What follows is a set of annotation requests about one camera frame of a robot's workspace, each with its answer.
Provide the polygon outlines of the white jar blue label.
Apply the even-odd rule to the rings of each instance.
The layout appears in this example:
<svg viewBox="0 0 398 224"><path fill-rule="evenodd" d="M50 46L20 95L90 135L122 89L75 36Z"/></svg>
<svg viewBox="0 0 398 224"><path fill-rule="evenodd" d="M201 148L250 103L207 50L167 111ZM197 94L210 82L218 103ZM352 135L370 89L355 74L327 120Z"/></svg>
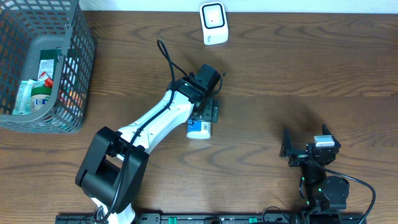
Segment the white jar blue label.
<svg viewBox="0 0 398 224"><path fill-rule="evenodd" d="M207 121L191 121L187 124L187 138L207 140L211 138L211 123Z"/></svg>

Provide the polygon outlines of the green lid jar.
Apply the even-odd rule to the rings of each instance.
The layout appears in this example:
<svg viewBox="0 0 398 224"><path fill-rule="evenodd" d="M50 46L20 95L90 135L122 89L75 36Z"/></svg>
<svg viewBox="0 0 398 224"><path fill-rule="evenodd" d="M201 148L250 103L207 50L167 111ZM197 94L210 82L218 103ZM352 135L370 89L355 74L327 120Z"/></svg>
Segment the green lid jar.
<svg viewBox="0 0 398 224"><path fill-rule="evenodd" d="M30 112L33 113L43 108L49 101L51 93L52 89L45 86L33 88L31 91Z"/></svg>

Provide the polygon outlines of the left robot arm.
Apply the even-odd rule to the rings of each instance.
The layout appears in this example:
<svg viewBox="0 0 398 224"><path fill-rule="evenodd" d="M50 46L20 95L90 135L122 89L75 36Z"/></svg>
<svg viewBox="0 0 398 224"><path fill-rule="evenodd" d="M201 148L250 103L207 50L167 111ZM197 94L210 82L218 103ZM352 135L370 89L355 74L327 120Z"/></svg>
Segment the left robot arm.
<svg viewBox="0 0 398 224"><path fill-rule="evenodd" d="M217 122L213 96L222 76L209 65L170 82L164 97L135 122L93 137L75 183L96 204L93 223L132 223L136 197L152 150L187 121Z"/></svg>

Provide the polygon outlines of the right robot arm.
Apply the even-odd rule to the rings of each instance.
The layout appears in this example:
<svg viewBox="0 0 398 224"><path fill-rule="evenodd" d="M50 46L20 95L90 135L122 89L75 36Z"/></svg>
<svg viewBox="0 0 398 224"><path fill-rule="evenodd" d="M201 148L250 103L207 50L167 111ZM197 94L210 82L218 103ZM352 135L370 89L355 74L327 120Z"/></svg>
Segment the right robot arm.
<svg viewBox="0 0 398 224"><path fill-rule="evenodd" d="M299 167L300 196L307 207L290 215L290 223L342 223L341 212L346 209L349 182L337 175L327 175L325 166L332 163L341 144L326 125L305 149L295 149L287 128L283 132L280 157L288 158L289 167Z"/></svg>

